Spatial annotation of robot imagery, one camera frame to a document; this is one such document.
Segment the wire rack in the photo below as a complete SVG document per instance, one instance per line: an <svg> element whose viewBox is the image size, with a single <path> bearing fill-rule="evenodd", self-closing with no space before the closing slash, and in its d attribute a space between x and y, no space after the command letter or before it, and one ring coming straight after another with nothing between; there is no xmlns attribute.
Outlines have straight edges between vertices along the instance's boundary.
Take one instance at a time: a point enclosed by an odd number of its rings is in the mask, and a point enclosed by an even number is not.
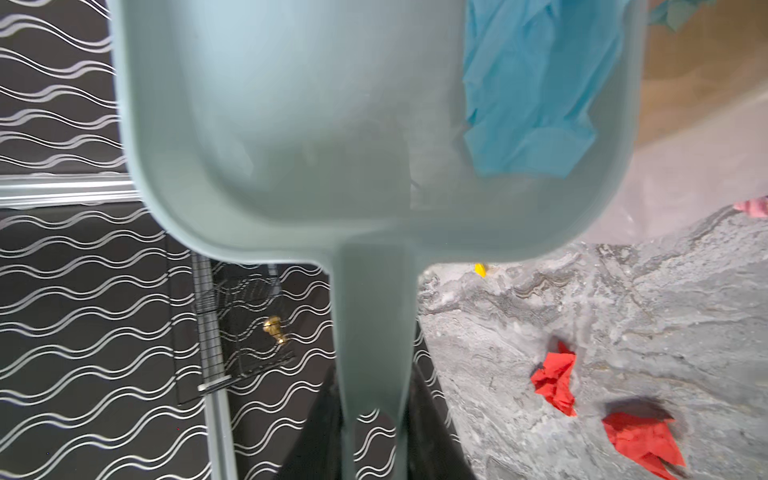
<svg viewBox="0 0 768 480"><path fill-rule="evenodd" d="M276 266L222 266L227 264L211 268L207 258L192 258L202 375L196 394L180 402L284 365L295 356ZM183 366L174 368L178 372Z"/></svg>

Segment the marble floor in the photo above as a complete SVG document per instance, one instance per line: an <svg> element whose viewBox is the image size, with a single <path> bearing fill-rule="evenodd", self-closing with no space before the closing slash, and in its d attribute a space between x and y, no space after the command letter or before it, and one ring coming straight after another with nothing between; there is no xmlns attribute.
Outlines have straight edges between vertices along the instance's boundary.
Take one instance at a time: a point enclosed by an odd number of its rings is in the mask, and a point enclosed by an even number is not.
<svg viewBox="0 0 768 480"><path fill-rule="evenodd" d="M768 478L768 221L723 209L632 246L573 243L544 258L424 272L420 312L478 478L656 478L601 419L663 409L680 478ZM556 339L577 353L578 416L529 377Z"/></svg>

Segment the blue paper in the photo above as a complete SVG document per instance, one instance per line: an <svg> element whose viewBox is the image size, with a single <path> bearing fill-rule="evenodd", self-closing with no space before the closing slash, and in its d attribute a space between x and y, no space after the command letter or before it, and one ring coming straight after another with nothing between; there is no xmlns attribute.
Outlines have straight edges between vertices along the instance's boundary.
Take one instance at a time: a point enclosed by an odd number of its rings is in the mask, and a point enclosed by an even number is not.
<svg viewBox="0 0 768 480"><path fill-rule="evenodd" d="M465 134L475 172L566 177L621 53L630 0L468 0Z"/></svg>
<svg viewBox="0 0 768 480"><path fill-rule="evenodd" d="M650 11L648 22L666 25L678 31L694 16L702 3L714 3L714 0L665 0Z"/></svg>

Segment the plastic bag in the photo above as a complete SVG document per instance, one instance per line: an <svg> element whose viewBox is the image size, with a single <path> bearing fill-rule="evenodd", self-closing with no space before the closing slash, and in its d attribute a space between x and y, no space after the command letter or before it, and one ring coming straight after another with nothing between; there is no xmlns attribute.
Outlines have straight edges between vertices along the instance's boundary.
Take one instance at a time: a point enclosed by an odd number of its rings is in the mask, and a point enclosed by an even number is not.
<svg viewBox="0 0 768 480"><path fill-rule="evenodd" d="M630 169L581 239L636 243L768 194L767 124L768 2L705 5L677 33L650 26Z"/></svg>

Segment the red crumpled paper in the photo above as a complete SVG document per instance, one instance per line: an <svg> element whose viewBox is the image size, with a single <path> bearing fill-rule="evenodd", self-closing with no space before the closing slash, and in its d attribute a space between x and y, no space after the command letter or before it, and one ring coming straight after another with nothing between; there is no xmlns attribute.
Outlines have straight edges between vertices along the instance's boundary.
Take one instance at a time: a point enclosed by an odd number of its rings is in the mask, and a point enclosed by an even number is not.
<svg viewBox="0 0 768 480"><path fill-rule="evenodd" d="M574 396L571 394L571 370L576 363L576 354L568 350L563 342L558 343L559 353L548 353L544 367L533 374L531 381L536 393L543 395L556 409L569 417L575 417Z"/></svg>
<svg viewBox="0 0 768 480"><path fill-rule="evenodd" d="M603 419L608 440L616 451L628 457L657 477L676 480L661 460L672 465L685 466L683 455L672 438L667 423L673 419L644 419L628 413L611 413Z"/></svg>

